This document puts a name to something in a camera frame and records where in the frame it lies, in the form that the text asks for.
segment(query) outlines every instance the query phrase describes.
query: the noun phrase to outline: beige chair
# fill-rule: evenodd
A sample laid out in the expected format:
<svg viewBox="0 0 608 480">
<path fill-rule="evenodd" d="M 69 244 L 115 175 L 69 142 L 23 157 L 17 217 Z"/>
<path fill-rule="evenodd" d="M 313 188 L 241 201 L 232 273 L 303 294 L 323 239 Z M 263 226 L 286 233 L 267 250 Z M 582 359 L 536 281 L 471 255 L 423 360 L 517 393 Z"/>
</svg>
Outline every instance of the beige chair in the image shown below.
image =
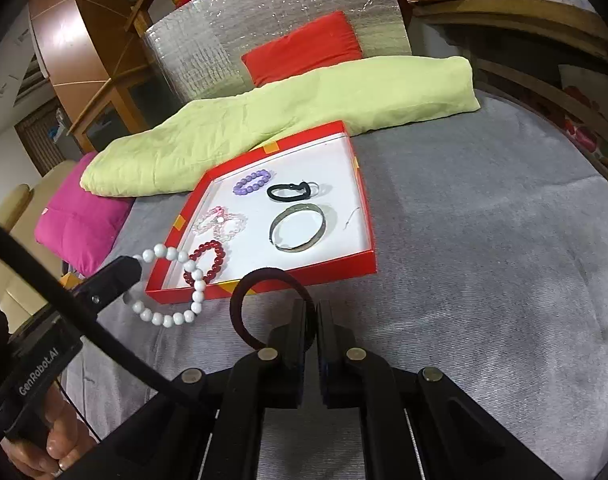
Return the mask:
<svg viewBox="0 0 608 480">
<path fill-rule="evenodd" d="M 20 184 L 0 205 L 0 225 L 57 278 L 62 275 L 62 260 L 37 243 L 33 232 L 50 197 L 75 164 L 72 160 L 61 162 L 33 189 Z M 9 332 L 14 332 L 44 304 L 44 298 L 0 260 L 0 308 L 8 319 Z"/>
</svg>

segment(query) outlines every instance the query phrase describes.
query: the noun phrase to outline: gray bedsheet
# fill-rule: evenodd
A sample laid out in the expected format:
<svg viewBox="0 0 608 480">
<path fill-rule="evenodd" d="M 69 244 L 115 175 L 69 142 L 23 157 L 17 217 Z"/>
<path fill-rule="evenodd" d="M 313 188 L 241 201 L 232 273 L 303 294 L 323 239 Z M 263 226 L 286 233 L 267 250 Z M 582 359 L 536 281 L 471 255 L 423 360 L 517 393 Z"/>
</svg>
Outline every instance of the gray bedsheet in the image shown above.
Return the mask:
<svg viewBox="0 0 608 480">
<path fill-rule="evenodd" d="M 353 139 L 379 272 L 309 290 L 391 365 L 442 368 L 562 477 L 593 478 L 608 460 L 608 184 L 546 121 L 478 96 L 475 113 Z M 138 199 L 108 260 L 163 241 L 184 200 Z M 287 322 L 291 297 L 248 297 L 251 332 Z M 168 378 L 249 351 L 226 300 L 170 330 L 121 300 L 100 321 Z M 364 477 L 357 414 L 322 406 L 314 353 L 303 408 L 266 414 L 259 478 Z M 152 394 L 90 344 L 66 386 L 100 434 Z"/>
</svg>

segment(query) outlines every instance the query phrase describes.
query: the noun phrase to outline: human hand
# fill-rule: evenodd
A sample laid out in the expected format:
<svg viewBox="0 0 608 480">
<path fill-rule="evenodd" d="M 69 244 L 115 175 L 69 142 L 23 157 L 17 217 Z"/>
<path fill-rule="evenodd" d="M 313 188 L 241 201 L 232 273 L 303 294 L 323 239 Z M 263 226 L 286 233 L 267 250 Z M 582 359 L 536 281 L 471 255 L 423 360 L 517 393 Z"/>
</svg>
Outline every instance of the human hand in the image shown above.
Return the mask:
<svg viewBox="0 0 608 480">
<path fill-rule="evenodd" d="M 50 480 L 60 468 L 71 467 L 93 446 L 95 440 L 81 420 L 75 408 L 52 384 L 44 399 L 44 417 L 52 424 L 47 438 L 46 450 L 27 440 L 11 442 L 3 439 L 2 449 L 8 459 L 22 473 L 35 480 Z"/>
</svg>

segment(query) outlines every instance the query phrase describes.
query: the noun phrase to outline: metal screw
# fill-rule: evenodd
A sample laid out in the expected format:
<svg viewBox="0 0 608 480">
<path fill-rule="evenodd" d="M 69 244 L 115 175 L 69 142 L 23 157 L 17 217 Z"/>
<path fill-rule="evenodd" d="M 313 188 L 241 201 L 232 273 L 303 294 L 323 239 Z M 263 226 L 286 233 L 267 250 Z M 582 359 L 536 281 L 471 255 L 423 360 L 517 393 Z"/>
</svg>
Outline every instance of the metal screw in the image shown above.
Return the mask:
<svg viewBox="0 0 608 480">
<path fill-rule="evenodd" d="M 434 366 L 427 366 L 421 371 L 421 374 L 424 376 L 429 383 L 436 383 L 440 381 L 444 376 L 442 371 L 439 368 L 435 368 Z"/>
<path fill-rule="evenodd" d="M 198 383 L 201 380 L 201 370 L 189 368 L 181 373 L 181 380 L 186 384 Z"/>
<path fill-rule="evenodd" d="M 277 357 L 277 355 L 279 355 L 279 352 L 277 352 L 276 349 L 271 347 L 262 348 L 260 351 L 257 352 L 258 358 L 260 358 L 262 361 L 272 361 L 274 358 Z"/>
<path fill-rule="evenodd" d="M 363 348 L 349 348 L 346 357 L 351 361 L 362 361 L 366 358 L 366 351 Z"/>
</svg>

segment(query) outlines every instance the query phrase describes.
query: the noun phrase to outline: green blanket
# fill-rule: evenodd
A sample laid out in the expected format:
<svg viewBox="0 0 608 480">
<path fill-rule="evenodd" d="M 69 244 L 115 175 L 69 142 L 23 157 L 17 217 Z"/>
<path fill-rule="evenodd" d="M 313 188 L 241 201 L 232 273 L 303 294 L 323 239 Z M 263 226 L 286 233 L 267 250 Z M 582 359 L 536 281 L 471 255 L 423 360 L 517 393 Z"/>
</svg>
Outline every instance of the green blanket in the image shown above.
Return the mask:
<svg viewBox="0 0 608 480">
<path fill-rule="evenodd" d="M 357 135 L 477 109 L 463 57 L 348 61 L 245 94 L 188 103 L 148 132 L 113 140 L 80 184 L 103 196 L 187 191 L 209 168 L 320 124 L 342 120 Z"/>
</svg>

